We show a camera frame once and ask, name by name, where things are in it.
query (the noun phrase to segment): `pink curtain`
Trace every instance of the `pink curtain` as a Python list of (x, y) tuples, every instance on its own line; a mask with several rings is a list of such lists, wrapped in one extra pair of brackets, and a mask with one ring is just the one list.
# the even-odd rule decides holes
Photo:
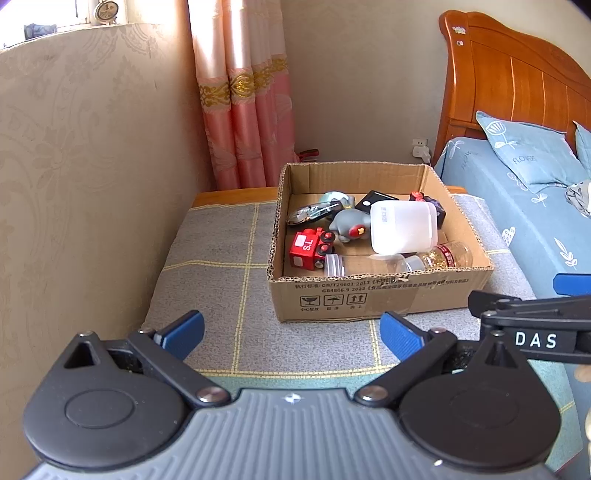
[(298, 161), (280, 0), (189, 0), (219, 190), (275, 186)]

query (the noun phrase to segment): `wooden table edge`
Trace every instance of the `wooden table edge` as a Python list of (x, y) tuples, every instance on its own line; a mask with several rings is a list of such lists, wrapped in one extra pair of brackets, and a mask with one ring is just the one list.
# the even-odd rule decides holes
[[(447, 187), (449, 193), (467, 193), (463, 187)], [(277, 199), (277, 187), (257, 189), (220, 190), (218, 192), (198, 193), (193, 207), (204, 205), (238, 205), (240, 203), (270, 202)]]

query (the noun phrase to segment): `wooden headboard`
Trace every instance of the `wooden headboard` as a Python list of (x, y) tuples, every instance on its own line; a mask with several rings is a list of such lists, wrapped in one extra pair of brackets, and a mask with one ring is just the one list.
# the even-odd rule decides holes
[(433, 158), (454, 137), (486, 138), (476, 111), (566, 131), (591, 125), (591, 79), (569, 55), (541, 38), (480, 12), (439, 17), (447, 41), (447, 79)]

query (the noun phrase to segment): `ribbed gray plate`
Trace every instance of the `ribbed gray plate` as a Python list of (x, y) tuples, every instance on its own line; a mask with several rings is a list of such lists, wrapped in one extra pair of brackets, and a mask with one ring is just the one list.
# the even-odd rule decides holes
[(543, 465), (502, 475), (460, 472), (426, 455), (390, 411), (344, 390), (243, 390), (199, 410), (168, 449), (134, 466), (81, 473), (40, 465), (28, 480), (551, 480)]

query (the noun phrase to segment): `blue pillow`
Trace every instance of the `blue pillow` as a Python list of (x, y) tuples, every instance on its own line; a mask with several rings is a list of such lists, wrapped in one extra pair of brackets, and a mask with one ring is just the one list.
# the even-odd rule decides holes
[(577, 131), (574, 133), (577, 142), (577, 155), (587, 170), (587, 175), (591, 177), (591, 132), (577, 122), (575, 125), (577, 125)]
[(533, 193), (554, 184), (572, 185), (588, 178), (564, 133), (540, 125), (499, 120), (477, 111), (496, 156)]

